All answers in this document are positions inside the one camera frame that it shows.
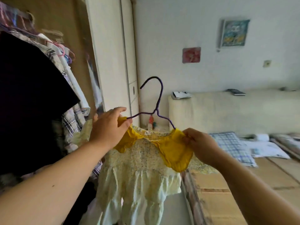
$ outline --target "purple hanger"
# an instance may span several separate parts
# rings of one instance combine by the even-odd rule
[[[149,77],[149,78],[143,83],[143,85],[140,87],[140,89],[142,89],[142,88],[145,86],[145,84],[146,84],[149,80],[154,79],[154,78],[158,79],[159,82],[160,82],[160,84],[161,84],[160,95],[159,95],[159,98],[158,98],[158,100],[157,100],[156,107],[155,107],[154,111],[153,111],[152,113],[148,113],[148,112],[140,112],[140,113],[138,113],[138,114],[136,114],[136,115],[134,115],[134,116],[132,116],[132,117],[128,117],[127,119],[135,118],[135,117],[137,117],[137,116],[139,116],[139,115],[141,115],[141,114],[152,115],[152,114],[154,114],[155,111],[156,111],[158,117],[167,119],[167,120],[171,123],[171,125],[173,126],[173,128],[175,129],[175,126],[173,125],[173,123],[171,122],[170,119],[168,119],[167,117],[164,117],[164,116],[160,116],[160,115],[159,115],[158,106],[159,106],[159,103],[160,103],[161,95],[163,94],[163,82],[161,81],[161,79],[160,79],[159,77],[157,77],[157,76]]]

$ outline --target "drawer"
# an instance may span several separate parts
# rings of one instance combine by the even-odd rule
[[[130,107],[131,107],[132,116],[136,115],[137,113],[139,113],[140,109],[139,109],[139,98],[138,97],[136,97],[133,100],[133,102],[131,103]],[[134,117],[132,119],[132,124],[134,126],[139,127],[140,126],[140,116]]]
[[[134,101],[134,99],[138,95],[138,87],[137,87],[137,80],[129,84],[129,100],[130,104]]]

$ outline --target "hand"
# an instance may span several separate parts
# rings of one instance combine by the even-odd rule
[[[205,164],[217,169],[224,156],[228,156],[207,133],[192,128],[184,130],[183,133],[186,135],[183,138],[184,142],[193,149],[196,157]]]
[[[127,119],[118,127],[118,117],[125,110],[126,107],[117,107],[99,117],[95,115],[89,142],[107,151],[115,147],[132,123],[132,119]]]

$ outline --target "white wardrobe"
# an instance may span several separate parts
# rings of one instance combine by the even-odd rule
[[[130,0],[85,0],[94,46],[103,107],[127,107],[123,116],[139,112],[137,67]],[[133,119],[140,126],[140,119]]]

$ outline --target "yellow fabric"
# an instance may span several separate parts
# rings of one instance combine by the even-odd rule
[[[118,126],[125,120],[126,117],[119,117]],[[158,140],[151,140],[151,136],[139,134],[130,126],[115,149],[120,153],[124,153],[125,149],[132,147],[138,139],[146,138],[160,150],[160,155],[167,167],[172,168],[176,172],[182,172],[187,169],[193,156],[193,150],[182,141],[184,136],[182,131],[174,129],[168,136],[163,136]]]

